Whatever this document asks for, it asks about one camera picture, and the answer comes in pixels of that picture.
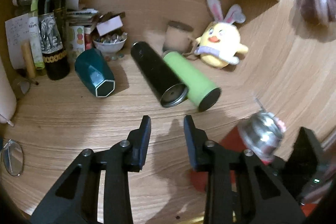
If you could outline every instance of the white bowl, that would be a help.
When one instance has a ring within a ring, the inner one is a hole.
[[[116,42],[116,43],[101,43],[97,41],[93,41],[96,48],[101,51],[104,57],[110,57],[111,55],[115,54],[116,52],[120,51],[123,45],[125,44],[125,40]]]

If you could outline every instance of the black thermos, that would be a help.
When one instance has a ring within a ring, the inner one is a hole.
[[[184,100],[188,93],[187,86],[147,42],[136,42],[131,56],[163,107],[172,107]]]

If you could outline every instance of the bowl of marbles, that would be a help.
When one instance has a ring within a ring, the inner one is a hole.
[[[96,48],[101,51],[107,61],[116,60],[116,53],[122,49],[127,39],[127,33],[122,35],[106,35],[93,40]]]

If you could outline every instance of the elephant picture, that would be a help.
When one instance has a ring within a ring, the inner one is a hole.
[[[62,49],[62,40],[53,15],[43,17],[40,22],[40,28],[43,53],[53,53]]]

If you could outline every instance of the dark glass bottle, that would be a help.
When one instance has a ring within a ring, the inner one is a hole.
[[[66,39],[65,0],[39,0],[39,27],[42,37],[42,56],[47,75],[51,80],[59,80],[70,72]]]

